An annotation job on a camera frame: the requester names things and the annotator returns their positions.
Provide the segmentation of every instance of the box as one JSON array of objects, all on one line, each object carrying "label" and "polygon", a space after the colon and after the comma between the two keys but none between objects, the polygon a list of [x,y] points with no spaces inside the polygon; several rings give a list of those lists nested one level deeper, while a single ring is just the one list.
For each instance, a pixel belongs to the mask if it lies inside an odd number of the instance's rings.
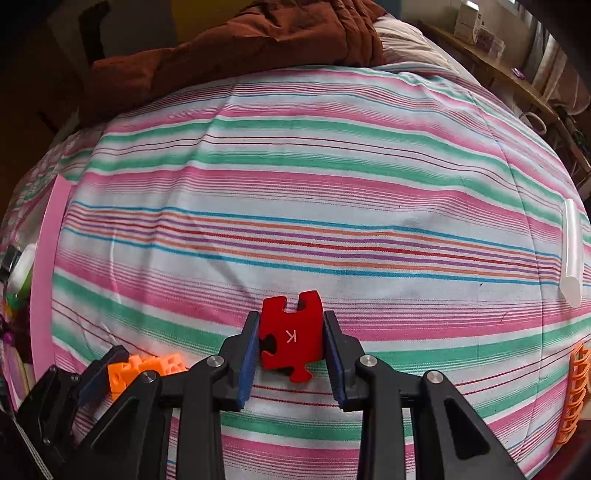
[{"label": "box", "polygon": [[453,36],[470,44],[476,45],[478,31],[482,26],[482,14],[474,2],[462,2],[457,15],[456,28]]}]

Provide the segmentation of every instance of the purple item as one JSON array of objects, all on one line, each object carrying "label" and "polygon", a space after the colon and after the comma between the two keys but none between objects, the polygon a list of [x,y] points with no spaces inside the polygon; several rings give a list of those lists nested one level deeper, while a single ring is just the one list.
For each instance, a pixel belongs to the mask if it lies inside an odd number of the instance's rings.
[{"label": "purple item", "polygon": [[515,76],[517,78],[519,78],[519,80],[525,80],[525,75],[523,75],[523,73],[521,73],[519,70],[517,70],[516,68],[512,68],[511,71],[513,73],[515,73]]}]

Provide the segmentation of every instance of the white tube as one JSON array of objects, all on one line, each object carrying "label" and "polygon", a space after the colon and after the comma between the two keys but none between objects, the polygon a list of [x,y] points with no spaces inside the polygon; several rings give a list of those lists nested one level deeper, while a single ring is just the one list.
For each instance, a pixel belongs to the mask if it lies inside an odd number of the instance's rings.
[{"label": "white tube", "polygon": [[583,232],[579,209],[573,199],[566,199],[562,205],[560,291],[572,308],[581,305],[583,256]]}]

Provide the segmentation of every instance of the orange plastic block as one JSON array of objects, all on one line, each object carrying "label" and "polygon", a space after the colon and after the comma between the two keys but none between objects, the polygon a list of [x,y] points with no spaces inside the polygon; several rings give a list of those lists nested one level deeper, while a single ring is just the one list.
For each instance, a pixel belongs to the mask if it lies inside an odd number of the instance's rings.
[{"label": "orange plastic block", "polygon": [[578,343],[570,354],[569,383],[553,449],[567,443],[577,429],[589,383],[590,355],[591,349],[585,350],[582,342]]},{"label": "orange plastic block", "polygon": [[111,396],[113,401],[117,400],[135,380],[135,377],[146,370],[154,370],[163,377],[184,372],[186,369],[187,367],[178,353],[167,356],[148,356],[144,359],[139,355],[131,355],[128,362],[107,366]]}]

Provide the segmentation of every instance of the green stripe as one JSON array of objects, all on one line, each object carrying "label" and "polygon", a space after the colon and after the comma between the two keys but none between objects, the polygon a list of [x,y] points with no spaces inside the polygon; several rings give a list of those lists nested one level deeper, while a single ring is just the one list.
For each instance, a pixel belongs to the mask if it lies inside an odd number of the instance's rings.
[{"label": "green stripe", "polygon": [[[206,131],[212,131],[214,129],[220,129],[221,131],[231,131],[237,129],[243,130],[255,130],[255,131],[263,131],[269,129],[277,129],[282,132],[285,131],[292,131],[292,130],[308,130],[311,132],[314,131],[327,131],[327,132],[339,132],[344,135],[361,135],[363,137],[375,138],[380,142],[385,142],[386,144],[390,144],[391,142],[398,142],[400,144],[405,145],[423,145],[428,147],[432,151],[438,152],[438,156],[442,156],[441,153],[447,154],[450,158],[461,158],[464,163],[466,164],[487,164],[490,167],[498,169],[499,171],[503,172],[504,175],[507,176],[509,181],[512,181],[513,178],[518,180],[519,184],[522,184],[526,187],[529,191],[537,191],[541,195],[545,196],[546,198],[552,200],[554,203],[562,203],[563,198],[547,189],[542,184],[537,183],[535,180],[525,176],[519,170],[517,170],[514,166],[508,166],[507,163],[503,160],[500,160],[496,157],[491,157],[484,154],[477,154],[470,152],[468,150],[464,150],[456,145],[450,145],[449,143],[438,139],[433,138],[426,134],[420,133],[413,133],[413,132],[406,132],[406,131],[395,131],[389,129],[382,129],[374,126],[369,125],[357,125],[351,124],[347,122],[339,122],[339,121],[323,121],[323,120],[310,120],[310,119],[269,119],[269,120],[227,120],[227,119],[220,119],[220,118],[213,118],[209,122],[192,122],[189,124],[183,125],[175,125],[173,127],[166,126],[166,127],[157,127],[148,131],[137,132],[134,134],[114,134],[108,133],[103,135],[103,137],[99,141],[98,146],[103,146],[104,143],[114,142],[114,143],[128,143],[128,142],[137,142],[142,138],[153,138],[155,136],[172,136],[181,134],[184,132],[191,133],[192,137],[199,135],[201,133],[205,133]],[[95,157],[91,162],[91,168],[96,168],[98,170],[105,170],[105,171],[115,171],[119,170],[120,168],[130,168],[130,167],[158,167],[167,164],[179,164],[179,158],[185,158],[185,163],[187,157],[190,155],[185,156],[176,156],[176,158],[171,158],[171,162],[168,161],[169,156],[164,155],[162,157],[153,158],[150,161],[141,161],[141,160],[124,160],[118,159],[117,162],[113,163],[110,161],[102,161],[99,157]],[[200,161],[204,163],[208,163],[205,160],[199,158]],[[233,161],[225,161],[225,163],[234,163]]]},{"label": "green stripe", "polygon": [[84,358],[87,364],[93,360],[100,359],[106,353],[99,350],[94,350],[90,347],[88,342],[80,340],[74,334],[74,332],[68,330],[68,328],[56,322],[51,324],[51,334],[66,345],[69,345],[73,350],[76,351],[76,353],[78,353],[78,356]]},{"label": "green stripe", "polygon": [[74,298],[92,305],[101,315],[115,318],[119,323],[131,330],[142,335],[149,335],[169,345],[181,346],[199,355],[205,356],[217,353],[225,340],[224,336],[217,333],[205,332],[185,325],[167,322],[131,307],[121,305],[57,273],[53,275],[53,286],[67,291]]},{"label": "green stripe", "polygon": [[[121,305],[57,273],[54,273],[53,286],[67,292],[78,301],[83,301],[91,305],[102,315],[114,318],[129,329],[143,335],[150,335],[169,345],[181,346],[199,355],[217,353],[225,339],[223,335],[217,333],[178,325]],[[443,371],[469,368],[476,365],[493,364],[519,355],[539,352],[542,346],[547,348],[552,344],[560,343],[576,336],[578,332],[583,330],[586,332],[589,331],[590,327],[591,316],[560,328],[546,331],[543,334],[538,333],[502,342],[443,349],[424,349],[420,350],[420,354],[417,353],[416,349],[371,353],[390,364],[396,370],[422,374],[434,366]],[[310,371],[320,376],[327,375],[323,362],[311,365]]]},{"label": "green stripe", "polygon": [[441,172],[435,173],[422,168],[412,168],[402,165],[387,165],[374,163],[366,160],[345,159],[330,157],[329,155],[312,155],[306,153],[275,154],[272,152],[209,152],[205,150],[193,151],[187,154],[167,154],[159,157],[129,159],[122,158],[117,162],[102,161],[95,157],[89,164],[89,168],[102,171],[115,171],[122,168],[158,168],[164,165],[186,165],[191,161],[198,161],[204,164],[222,165],[256,165],[256,166],[281,166],[281,167],[306,167],[320,168],[323,170],[347,171],[355,173],[366,173],[382,177],[393,177],[396,179],[409,180],[429,186],[459,187],[460,190],[469,189],[483,197],[492,199],[512,207],[518,212],[525,211],[530,215],[543,218],[550,223],[561,224],[561,217],[555,211],[548,208],[540,208],[540,204],[530,202],[519,194],[509,194],[510,190],[499,190],[491,188],[492,183],[464,178],[458,175],[444,175]]},{"label": "green stripe", "polygon": [[[53,335],[62,342],[70,345],[79,355],[84,357],[87,363],[101,357],[102,352],[91,350],[90,346],[79,340],[72,332],[64,327],[53,324]],[[475,407],[482,418],[498,414],[504,410],[534,397],[560,382],[568,373],[565,365],[539,381],[526,385],[516,391],[507,393],[501,397],[490,399]],[[361,437],[361,422],[357,420],[313,421],[297,420],[281,417],[271,417],[262,414],[254,414],[247,411],[242,413],[222,413],[222,424],[236,429],[250,432],[266,433],[284,437],[310,440],[331,441],[357,441]],[[403,419],[405,437],[412,436],[411,420]]]},{"label": "green stripe", "polygon": [[80,150],[79,152],[77,152],[73,155],[70,155],[68,157],[62,156],[60,158],[60,161],[58,162],[58,165],[60,167],[65,167],[67,165],[74,163],[75,161],[78,161],[78,160],[84,160],[84,159],[88,160],[90,158],[90,156],[92,155],[93,150],[94,150],[94,148],[88,148],[85,150]]}]

